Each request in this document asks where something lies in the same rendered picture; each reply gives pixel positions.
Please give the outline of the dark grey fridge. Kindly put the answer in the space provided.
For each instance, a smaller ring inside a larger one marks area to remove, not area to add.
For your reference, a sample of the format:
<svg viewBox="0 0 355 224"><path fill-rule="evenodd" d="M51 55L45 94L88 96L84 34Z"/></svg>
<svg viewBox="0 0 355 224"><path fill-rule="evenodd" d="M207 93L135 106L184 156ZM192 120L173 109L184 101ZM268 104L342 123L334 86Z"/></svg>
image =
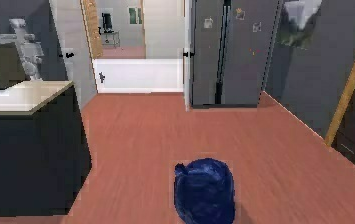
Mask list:
<svg viewBox="0 0 355 224"><path fill-rule="evenodd" d="M259 102L282 0L231 0L221 104L215 104L224 0L193 0L190 104L246 107Z"/></svg>

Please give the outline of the green framed window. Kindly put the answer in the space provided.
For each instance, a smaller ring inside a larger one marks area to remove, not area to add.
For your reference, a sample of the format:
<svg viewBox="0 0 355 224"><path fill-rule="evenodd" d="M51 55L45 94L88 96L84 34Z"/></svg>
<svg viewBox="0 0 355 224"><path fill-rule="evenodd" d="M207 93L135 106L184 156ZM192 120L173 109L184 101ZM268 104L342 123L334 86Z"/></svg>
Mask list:
<svg viewBox="0 0 355 224"><path fill-rule="evenodd" d="M142 23L142 9L138 7L130 7L129 12L129 23L134 25L139 25Z"/></svg>

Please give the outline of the black office chair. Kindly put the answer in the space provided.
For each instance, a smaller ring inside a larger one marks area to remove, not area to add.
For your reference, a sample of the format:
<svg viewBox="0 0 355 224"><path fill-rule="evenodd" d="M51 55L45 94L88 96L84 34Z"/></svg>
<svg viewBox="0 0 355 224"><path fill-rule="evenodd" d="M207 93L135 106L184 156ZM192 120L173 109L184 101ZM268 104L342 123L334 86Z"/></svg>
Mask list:
<svg viewBox="0 0 355 224"><path fill-rule="evenodd" d="M113 30L110 13L102 14L102 26L99 28L99 34L103 37L103 43L105 45L112 45L114 47L120 45L119 32Z"/></svg>

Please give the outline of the wooden room door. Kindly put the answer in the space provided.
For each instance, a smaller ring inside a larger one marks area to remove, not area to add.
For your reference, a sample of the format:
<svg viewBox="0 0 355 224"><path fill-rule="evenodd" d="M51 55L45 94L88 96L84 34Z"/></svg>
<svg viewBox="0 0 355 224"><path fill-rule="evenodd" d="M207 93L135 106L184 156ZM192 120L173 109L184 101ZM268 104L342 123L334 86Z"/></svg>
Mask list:
<svg viewBox="0 0 355 224"><path fill-rule="evenodd" d="M80 0L83 9L84 24L89 41L89 49L92 59L103 55L102 41L99 34L99 21L97 15L96 0Z"/></svg>

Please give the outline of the black kitchen counter cabinet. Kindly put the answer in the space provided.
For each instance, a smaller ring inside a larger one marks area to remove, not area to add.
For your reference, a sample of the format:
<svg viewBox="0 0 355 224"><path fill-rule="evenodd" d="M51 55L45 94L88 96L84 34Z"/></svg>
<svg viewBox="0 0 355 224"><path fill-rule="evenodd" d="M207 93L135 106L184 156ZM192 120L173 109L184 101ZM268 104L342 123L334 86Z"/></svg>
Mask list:
<svg viewBox="0 0 355 224"><path fill-rule="evenodd" d="M0 92L0 217L68 214L91 168L73 82Z"/></svg>

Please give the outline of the dark green microwave oven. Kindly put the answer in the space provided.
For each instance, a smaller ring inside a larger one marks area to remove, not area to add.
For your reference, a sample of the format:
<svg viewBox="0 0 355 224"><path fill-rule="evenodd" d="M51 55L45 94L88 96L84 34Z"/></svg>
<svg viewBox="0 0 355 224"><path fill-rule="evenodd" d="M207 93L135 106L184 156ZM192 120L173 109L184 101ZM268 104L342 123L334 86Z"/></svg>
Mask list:
<svg viewBox="0 0 355 224"><path fill-rule="evenodd" d="M16 44L0 44L0 91L26 80Z"/></svg>

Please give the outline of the wooden door frame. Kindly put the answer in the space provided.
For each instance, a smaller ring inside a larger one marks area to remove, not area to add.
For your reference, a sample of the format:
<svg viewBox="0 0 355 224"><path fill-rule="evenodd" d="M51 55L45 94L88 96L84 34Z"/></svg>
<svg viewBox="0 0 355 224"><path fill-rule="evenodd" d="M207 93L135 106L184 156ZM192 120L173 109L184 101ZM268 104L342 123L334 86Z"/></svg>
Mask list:
<svg viewBox="0 0 355 224"><path fill-rule="evenodd" d="M326 136L324 138L324 143L327 146L331 146L334 141L337 130L339 129L339 126L344 117L344 114L346 112L346 109L351 100L354 90L355 90L355 61L353 63L352 69L345 83L344 90L340 96L335 113L330 122Z"/></svg>

